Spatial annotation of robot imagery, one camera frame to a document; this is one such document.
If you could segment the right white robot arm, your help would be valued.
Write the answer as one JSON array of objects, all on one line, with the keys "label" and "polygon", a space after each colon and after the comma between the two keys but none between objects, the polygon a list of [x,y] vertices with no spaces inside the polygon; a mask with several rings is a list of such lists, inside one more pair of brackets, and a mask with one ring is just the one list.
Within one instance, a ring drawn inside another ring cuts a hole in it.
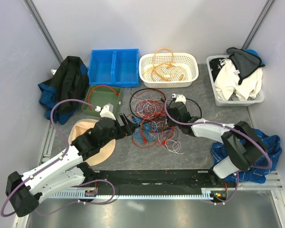
[{"label": "right white robot arm", "polygon": [[208,175],[211,186],[219,187],[227,176],[238,171],[272,167],[265,144],[247,122],[223,124],[191,116],[184,102],[166,102],[164,109],[169,125],[178,126],[186,135],[211,139],[225,146],[227,157],[215,164]]}]

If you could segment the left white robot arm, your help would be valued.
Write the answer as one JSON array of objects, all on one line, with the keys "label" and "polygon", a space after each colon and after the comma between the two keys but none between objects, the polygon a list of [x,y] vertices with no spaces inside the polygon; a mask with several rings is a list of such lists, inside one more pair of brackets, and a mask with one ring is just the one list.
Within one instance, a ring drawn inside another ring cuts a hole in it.
[{"label": "left white robot arm", "polygon": [[131,136],[139,127],[124,114],[120,118],[123,124],[108,117],[79,120],[72,127],[62,152],[23,174],[11,173],[6,195],[14,214],[24,217],[45,199],[69,187],[93,185],[92,167],[113,154],[116,140]]}]

